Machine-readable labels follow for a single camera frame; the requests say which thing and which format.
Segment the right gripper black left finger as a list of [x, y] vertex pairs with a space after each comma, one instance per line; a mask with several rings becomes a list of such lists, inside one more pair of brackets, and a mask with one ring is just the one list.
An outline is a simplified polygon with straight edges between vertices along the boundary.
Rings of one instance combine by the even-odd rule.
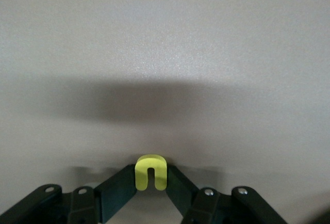
[[1, 214], [1, 223], [106, 223], [135, 194], [128, 165], [95, 188], [63, 193], [60, 185], [42, 185]]

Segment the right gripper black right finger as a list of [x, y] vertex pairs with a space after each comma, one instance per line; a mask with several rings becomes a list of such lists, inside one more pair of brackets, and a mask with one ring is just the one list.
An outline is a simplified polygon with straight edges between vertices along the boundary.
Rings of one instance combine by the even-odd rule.
[[238, 186], [230, 195], [198, 188], [175, 166], [168, 166], [166, 193], [181, 223], [286, 223], [253, 188]]

